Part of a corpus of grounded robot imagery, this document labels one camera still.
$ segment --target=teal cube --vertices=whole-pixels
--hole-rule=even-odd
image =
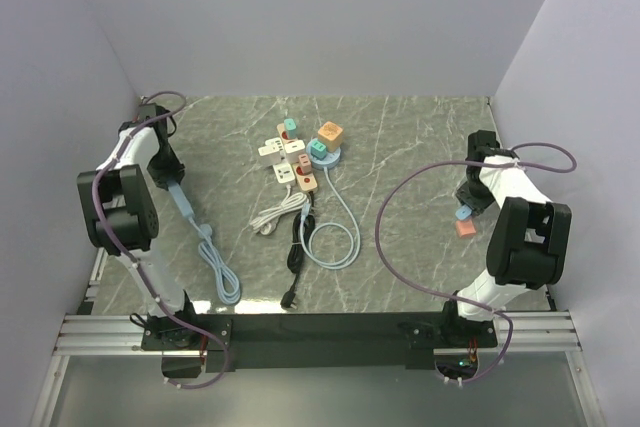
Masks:
[[[311,155],[322,160],[327,156],[327,146],[320,142],[318,139],[313,139],[309,144],[309,150]]]
[[[284,119],[284,130],[287,132],[287,138],[298,138],[298,128],[296,127],[296,123],[293,119]]]

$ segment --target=orange cube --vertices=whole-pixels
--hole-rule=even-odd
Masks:
[[[456,221],[456,232],[461,239],[469,239],[476,235],[476,228],[471,218]]]
[[[342,137],[344,130],[333,122],[327,122],[318,131],[318,140],[327,146],[329,152],[335,152],[340,144],[342,144]]]

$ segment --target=gray floor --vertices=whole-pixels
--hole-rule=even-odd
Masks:
[[[172,108],[175,102],[161,101]],[[276,137],[276,124],[291,117],[305,141],[331,120],[345,129],[341,163],[331,171],[337,189],[351,206],[362,230],[362,252],[344,271],[307,262],[298,293],[299,312],[389,312],[438,310],[441,301],[399,284],[382,265],[373,243],[378,208],[407,174],[444,159],[463,159],[467,135],[494,129],[486,98],[431,97],[206,97],[189,99],[171,143],[186,164],[183,189],[199,222],[210,223],[214,243],[242,282],[243,296],[225,307],[215,279],[197,254],[199,239],[180,217],[166,192],[150,191],[159,212],[159,247],[169,268],[200,312],[274,312],[292,275],[285,259],[291,244],[291,217],[263,237],[249,228],[260,210],[278,203],[285,189],[273,171],[257,162],[257,149]],[[388,207],[383,247],[405,275],[433,288],[453,292],[484,268],[487,243],[497,217],[493,206],[475,221],[478,234],[459,239],[454,229],[458,206],[454,192],[462,168],[441,168],[417,178]],[[317,173],[317,221],[350,221]],[[342,257],[344,234],[318,236],[319,256]],[[110,259],[105,266],[94,314],[142,313],[142,299],[125,269]],[[547,310],[542,291],[517,299],[515,310]]]
[[[489,356],[482,362],[488,363]],[[162,383],[160,360],[74,357],[54,413],[60,427],[584,427],[564,354],[509,354],[462,390],[401,367],[265,369],[202,390]]]

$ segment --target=white wall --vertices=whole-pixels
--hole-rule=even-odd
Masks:
[[[0,0],[0,412],[27,425],[95,250],[75,177],[135,96],[83,0]]]
[[[493,95],[543,0],[90,0],[137,91]]]
[[[536,175],[574,214],[555,292],[609,425],[625,427],[640,419],[639,99],[640,0],[546,0],[495,106],[506,142],[553,141],[578,158],[575,174]]]

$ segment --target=marble tabletop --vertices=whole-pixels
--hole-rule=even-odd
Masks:
[[[159,103],[175,108],[167,97]],[[158,246],[169,269],[199,312],[280,312],[280,299],[293,281],[286,267],[293,214],[269,236],[255,234],[249,221],[279,203],[286,189],[271,168],[258,163],[257,149],[277,137],[285,117],[308,141],[326,121],[345,130],[343,156],[332,180],[353,210],[362,232],[362,250],[351,266],[329,271],[308,259],[298,288],[297,312],[433,311],[442,300],[398,282],[376,253],[375,217],[387,193],[409,173],[431,162],[463,159],[467,135],[495,130],[485,97],[203,97],[190,98],[177,116],[171,144],[186,165],[182,187],[200,223],[214,230],[214,243],[242,283],[242,299],[225,306],[216,294],[211,268],[197,253],[199,239],[165,191],[149,182],[160,219]],[[346,212],[316,172],[316,221],[336,221],[352,229]],[[382,245],[404,275],[445,292],[467,286],[485,267],[485,254],[497,218],[495,204],[475,219],[477,235],[459,239],[454,192],[464,179],[461,167],[427,172],[402,189],[382,222]],[[344,233],[318,234],[319,257],[341,258]],[[513,310],[548,310],[542,290],[523,295]],[[141,294],[115,259],[104,265],[93,314],[143,313]]]

